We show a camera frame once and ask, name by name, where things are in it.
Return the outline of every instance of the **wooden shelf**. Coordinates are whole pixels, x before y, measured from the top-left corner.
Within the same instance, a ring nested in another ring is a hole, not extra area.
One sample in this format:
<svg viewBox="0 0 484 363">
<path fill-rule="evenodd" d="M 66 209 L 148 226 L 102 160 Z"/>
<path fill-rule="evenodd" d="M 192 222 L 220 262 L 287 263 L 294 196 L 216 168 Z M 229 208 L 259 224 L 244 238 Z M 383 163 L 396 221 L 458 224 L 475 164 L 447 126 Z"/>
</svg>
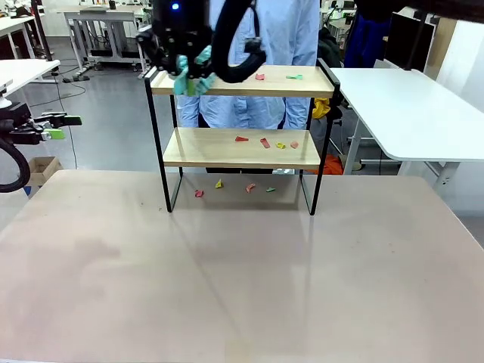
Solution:
<svg viewBox="0 0 484 363">
<path fill-rule="evenodd" d="M 265 74 L 264 81 L 253 74 L 242 83 L 225 83 L 217 79 L 207 95 L 218 96 L 269 96 L 269 97 L 318 97 L 332 98 L 334 87 L 319 67 L 262 66 L 257 73 Z M 302 79 L 286 76 L 301 74 Z M 160 72 L 151 83 L 154 95 L 172 95 L 174 79 L 167 72 Z"/>
<path fill-rule="evenodd" d="M 237 136 L 249 141 L 236 142 Z M 265 149 L 261 138 L 271 147 Z M 290 143 L 297 141 L 293 149 Z M 282 142 L 285 149 L 276 147 Z M 166 166 L 317 169 L 320 157 L 309 131 L 176 128 L 163 155 Z"/>
</svg>

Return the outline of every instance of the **table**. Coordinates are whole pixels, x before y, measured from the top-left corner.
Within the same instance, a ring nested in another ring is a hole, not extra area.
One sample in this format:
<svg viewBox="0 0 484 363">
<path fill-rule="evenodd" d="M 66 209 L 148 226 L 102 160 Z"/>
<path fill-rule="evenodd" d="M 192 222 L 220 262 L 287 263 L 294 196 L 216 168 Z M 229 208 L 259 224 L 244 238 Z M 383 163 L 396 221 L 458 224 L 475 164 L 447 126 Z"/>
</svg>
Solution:
<svg viewBox="0 0 484 363">
<path fill-rule="evenodd" d="M 459 163 L 484 160 L 484 114 L 424 74 L 402 69 L 332 70 L 358 115 L 345 174 L 351 173 L 365 128 L 386 155 L 406 162 L 401 174 L 409 162 L 426 162 L 438 176 L 435 188 L 448 183 Z"/>
<path fill-rule="evenodd" d="M 4 96 L 24 87 L 42 74 L 58 67 L 59 64 L 61 63 L 58 60 L 50 62 L 43 59 L 0 60 L 0 74 L 7 74 L 13 79 Z"/>
<path fill-rule="evenodd" d="M 85 12 L 89 8 L 106 8 L 106 11 L 90 11 Z M 107 61 L 107 62 L 118 62 L 118 63 L 135 63 L 139 61 L 141 63 L 141 68 L 143 73 L 145 72 L 146 63 L 144 61 L 143 51 L 140 45 L 137 43 L 139 58 L 133 57 L 123 57 L 123 49 L 126 46 L 126 34 L 124 32 L 123 23 L 133 23 L 136 26 L 136 19 L 142 18 L 144 16 L 144 11 L 142 7 L 133 5 L 120 5 L 116 7 L 116 10 L 110 10 L 108 6 L 68 6 L 58 8 L 56 12 L 62 13 L 66 20 L 67 28 L 69 29 L 69 37 L 74 48 L 74 53 L 76 55 L 77 63 L 79 65 L 79 71 L 85 72 L 83 62 L 81 58 L 87 58 L 89 61 Z M 70 31 L 70 20 L 73 21 L 74 25 L 74 35 Z M 110 47 L 113 52 L 112 56 L 105 57 L 100 55 L 93 55 L 92 50 L 95 47 L 92 37 L 97 37 L 95 22 L 104 22 L 107 25 L 108 39 L 111 45 L 116 45 Z M 81 31 L 84 35 L 85 42 L 87 44 L 87 49 L 84 47 L 84 41 L 82 41 Z M 77 50 L 76 39 L 78 39 L 77 44 L 80 47 L 80 53 Z"/>
<path fill-rule="evenodd" d="M 8 41 L 10 42 L 10 46 L 12 48 L 12 52 L 14 53 L 15 59 L 18 59 L 17 50 L 15 49 L 14 40 L 12 39 L 12 33 L 21 30 L 23 34 L 23 38 L 25 39 L 25 43 L 27 49 L 29 51 L 29 56 L 32 59 L 35 59 L 35 55 L 32 50 L 32 45 L 30 44 L 30 39 L 27 34 L 25 23 L 28 21 L 35 20 L 34 17 L 18 17 L 16 19 L 12 19 L 10 17 L 2 17 L 0 18 L 0 36 L 8 36 Z"/>
<path fill-rule="evenodd" d="M 0 234 L 0 356 L 482 362 L 484 253 L 423 180 L 325 176 L 309 217 L 297 176 L 219 177 L 168 214 L 159 175 L 57 172 Z"/>
</svg>

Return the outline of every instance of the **light blue lab coat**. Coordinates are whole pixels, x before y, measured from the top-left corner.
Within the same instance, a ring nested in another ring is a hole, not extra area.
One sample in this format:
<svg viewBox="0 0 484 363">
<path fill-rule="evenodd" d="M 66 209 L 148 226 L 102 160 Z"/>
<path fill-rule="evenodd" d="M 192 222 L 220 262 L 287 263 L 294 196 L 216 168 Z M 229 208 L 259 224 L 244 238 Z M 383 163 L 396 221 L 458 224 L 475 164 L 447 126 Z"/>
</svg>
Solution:
<svg viewBox="0 0 484 363">
<path fill-rule="evenodd" d="M 210 24 L 215 29 L 224 0 L 210 1 Z M 319 0 L 258 0 L 262 44 L 267 64 L 314 66 L 318 52 Z M 230 64 L 247 58 L 245 39 L 254 37 L 253 12 L 248 10 L 235 33 Z M 285 117 L 285 129 L 304 129 L 309 98 L 178 96 L 178 114 L 184 127 L 198 127 L 198 113 L 210 127 L 276 129 Z"/>
</svg>

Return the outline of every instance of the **desk leg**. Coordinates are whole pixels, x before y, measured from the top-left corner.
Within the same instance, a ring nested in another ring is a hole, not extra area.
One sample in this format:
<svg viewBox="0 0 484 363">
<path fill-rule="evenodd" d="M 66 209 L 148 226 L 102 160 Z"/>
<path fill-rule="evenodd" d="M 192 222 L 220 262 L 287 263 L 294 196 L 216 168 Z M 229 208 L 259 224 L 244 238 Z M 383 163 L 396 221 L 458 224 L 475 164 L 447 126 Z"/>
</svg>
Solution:
<svg viewBox="0 0 484 363">
<path fill-rule="evenodd" d="M 433 185 L 433 189 L 437 191 L 437 193 L 439 193 L 442 188 L 444 188 L 450 182 L 452 176 L 454 176 L 460 164 L 461 163 L 457 162 L 445 163 L 442 171 L 439 174 L 439 177 L 437 178 L 436 183 Z"/>
<path fill-rule="evenodd" d="M 91 36 L 89 35 L 88 23 L 85 20 L 82 22 L 82 32 L 84 33 L 85 42 L 88 46 L 87 53 L 91 54 L 91 50 L 94 48 L 94 45 L 92 44 L 93 41 L 91 39 Z"/>
<path fill-rule="evenodd" d="M 14 53 L 14 58 L 18 59 L 17 49 L 15 49 L 15 43 L 14 43 L 14 40 L 12 39 L 12 35 L 10 33 L 8 34 L 8 41 L 10 42 L 10 47 L 12 48 L 12 53 Z"/>
<path fill-rule="evenodd" d="M 353 170 L 353 163 L 355 162 L 356 153 L 358 152 L 358 148 L 360 146 L 361 135 L 365 127 L 363 122 L 358 119 L 355 128 L 355 134 L 353 135 L 353 140 L 351 141 L 351 146 L 349 147 L 348 157 L 346 159 L 345 171 L 343 172 L 344 175 L 349 175 L 352 173 Z"/>
<path fill-rule="evenodd" d="M 399 174 L 398 176 L 405 176 L 408 175 L 408 172 L 410 171 L 411 168 L 411 161 L 404 161 L 399 169 Z"/>
<path fill-rule="evenodd" d="M 116 47 L 116 40 L 114 38 L 113 24 L 106 21 L 107 37 L 109 38 L 109 43 L 111 45 L 111 51 L 113 52 L 113 57 L 119 57 L 118 49 Z"/>
<path fill-rule="evenodd" d="M 22 28 L 22 34 L 27 45 L 27 50 L 29 51 L 29 57 L 31 59 L 36 59 L 36 55 L 33 53 L 32 45 L 30 44 L 29 34 L 27 33 L 27 29 L 25 28 L 25 26 Z"/>
<path fill-rule="evenodd" d="M 69 19 L 67 17 L 65 18 L 66 18 L 67 30 L 69 31 L 70 44 L 73 46 L 74 54 L 77 59 L 77 65 L 79 66 L 79 72 L 82 72 L 84 71 L 84 67 L 82 66 L 82 61 L 81 61 L 81 58 L 79 57 L 79 52 L 77 51 L 76 40 L 74 39 L 73 32 L 70 31 Z"/>
<path fill-rule="evenodd" d="M 77 41 L 79 42 L 81 55 L 82 55 L 83 58 L 87 58 L 88 54 L 85 51 L 84 42 L 83 42 L 82 36 L 81 36 L 81 27 L 79 26 L 79 21 L 74 19 L 73 22 L 74 22 L 74 34 L 76 34 Z"/>
<path fill-rule="evenodd" d="M 140 60 L 140 63 L 141 63 L 141 72 L 142 72 L 142 74 L 144 74 L 144 72 L 146 72 L 146 62 L 144 61 L 143 49 L 141 49 L 141 46 L 139 45 L 138 42 L 136 42 L 136 44 L 138 45 L 139 60 Z"/>
</svg>

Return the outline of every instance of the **wall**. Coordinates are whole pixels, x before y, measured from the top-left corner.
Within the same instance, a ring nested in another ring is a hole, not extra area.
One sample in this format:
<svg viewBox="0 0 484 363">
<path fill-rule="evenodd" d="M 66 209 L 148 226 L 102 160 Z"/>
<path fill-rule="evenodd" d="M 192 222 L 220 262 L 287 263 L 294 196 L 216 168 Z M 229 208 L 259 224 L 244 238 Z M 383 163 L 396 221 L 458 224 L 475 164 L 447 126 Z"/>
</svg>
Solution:
<svg viewBox="0 0 484 363">
<path fill-rule="evenodd" d="M 437 82 L 484 112 L 484 24 L 458 21 Z M 421 163 L 411 174 L 436 180 Z M 484 163 L 462 163 L 441 197 L 459 216 L 484 216 Z"/>
<path fill-rule="evenodd" d="M 69 36 L 67 25 L 62 14 L 56 9 L 64 6 L 79 5 L 79 0 L 43 0 L 45 17 L 42 19 L 46 36 Z"/>
</svg>

